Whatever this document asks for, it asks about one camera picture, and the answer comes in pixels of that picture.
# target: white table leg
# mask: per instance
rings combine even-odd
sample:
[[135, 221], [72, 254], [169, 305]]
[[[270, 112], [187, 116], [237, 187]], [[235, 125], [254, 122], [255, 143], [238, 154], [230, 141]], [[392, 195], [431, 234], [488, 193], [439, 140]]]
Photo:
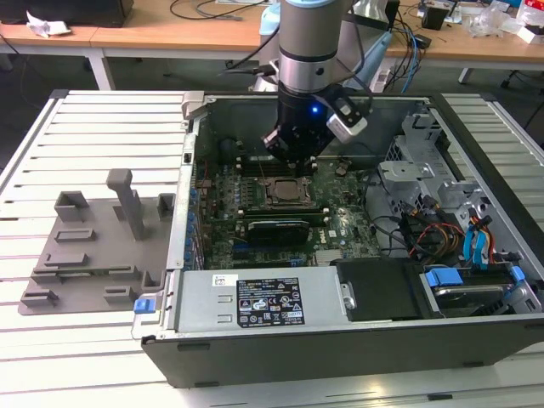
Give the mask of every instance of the white table leg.
[[88, 60], [93, 68], [94, 79], [101, 91], [115, 90], [116, 85], [111, 77], [108, 60], [101, 48], [93, 48], [88, 55]]
[[9, 60], [8, 56], [6, 54], [0, 54], [0, 70], [11, 71], [13, 69], [14, 66], [11, 65], [11, 61]]
[[388, 82], [389, 74], [396, 64], [396, 58], [384, 58], [378, 67], [376, 74], [371, 80], [370, 89], [375, 94], [383, 92], [386, 83]]
[[472, 75], [474, 69], [472, 68], [463, 68], [461, 75], [459, 76], [459, 79], [457, 80], [459, 83], [467, 83], [470, 79], [470, 76]]

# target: warning label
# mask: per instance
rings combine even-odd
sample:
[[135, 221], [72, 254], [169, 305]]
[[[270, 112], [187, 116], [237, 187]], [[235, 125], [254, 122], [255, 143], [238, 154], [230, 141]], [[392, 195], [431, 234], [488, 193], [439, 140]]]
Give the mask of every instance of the warning label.
[[298, 278], [238, 280], [238, 326], [303, 325]]

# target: motherboard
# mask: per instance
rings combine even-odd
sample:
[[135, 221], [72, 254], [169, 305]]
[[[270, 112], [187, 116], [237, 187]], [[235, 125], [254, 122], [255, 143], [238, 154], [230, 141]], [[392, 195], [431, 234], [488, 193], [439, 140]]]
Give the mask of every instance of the motherboard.
[[204, 268], [325, 266], [378, 256], [360, 197], [364, 172], [349, 167], [320, 161], [302, 177], [260, 163], [245, 173], [226, 165], [208, 175], [200, 167]]

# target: robotic arm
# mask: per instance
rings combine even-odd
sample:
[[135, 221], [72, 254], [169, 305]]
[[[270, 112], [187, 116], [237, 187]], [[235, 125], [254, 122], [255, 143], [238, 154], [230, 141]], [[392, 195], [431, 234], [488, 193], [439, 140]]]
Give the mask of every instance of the robotic arm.
[[266, 149], [301, 173], [336, 137], [366, 127], [369, 106], [356, 105], [334, 78], [342, 17], [350, 0], [285, 0], [281, 5], [278, 121]]

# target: blue cable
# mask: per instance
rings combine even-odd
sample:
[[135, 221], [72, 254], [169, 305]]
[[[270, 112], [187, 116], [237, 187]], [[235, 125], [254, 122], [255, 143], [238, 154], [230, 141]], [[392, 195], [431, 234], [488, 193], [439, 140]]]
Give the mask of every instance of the blue cable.
[[415, 74], [414, 68], [416, 67], [416, 61], [417, 61], [417, 42], [416, 42], [416, 38], [414, 37], [414, 34], [411, 31], [406, 31], [406, 32], [408, 32], [410, 34], [410, 36], [411, 36], [411, 41], [412, 41], [413, 48], [414, 48], [414, 55], [413, 55], [413, 58], [411, 59], [410, 73], [408, 74], [408, 78], [406, 78], [406, 82], [405, 82], [404, 87], [402, 87], [402, 91], [400, 91], [402, 94], [406, 91], [406, 89], [408, 89], [408, 87], [411, 84], [411, 80], [413, 79], [414, 74]]

